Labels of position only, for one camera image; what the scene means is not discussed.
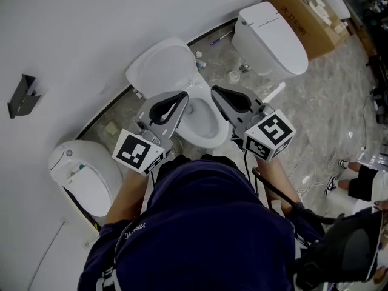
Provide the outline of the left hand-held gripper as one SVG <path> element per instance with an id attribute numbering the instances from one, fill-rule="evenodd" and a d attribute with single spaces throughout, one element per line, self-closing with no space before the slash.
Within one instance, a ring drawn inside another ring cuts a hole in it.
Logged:
<path id="1" fill-rule="evenodd" d="M 173 148 L 171 137 L 187 104 L 185 91 L 158 94 L 122 129 L 112 158 L 141 175 L 148 175 Z"/>

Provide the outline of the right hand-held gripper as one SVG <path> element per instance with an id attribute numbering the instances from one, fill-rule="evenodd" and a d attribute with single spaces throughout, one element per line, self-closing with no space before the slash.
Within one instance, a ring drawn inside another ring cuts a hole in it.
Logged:
<path id="1" fill-rule="evenodd" d="M 282 111 L 274 110 L 268 103 L 255 105 L 255 94 L 247 88 L 214 85 L 211 98 L 222 117 L 233 126 L 232 141 L 262 161 L 273 160 L 296 133 Z"/>

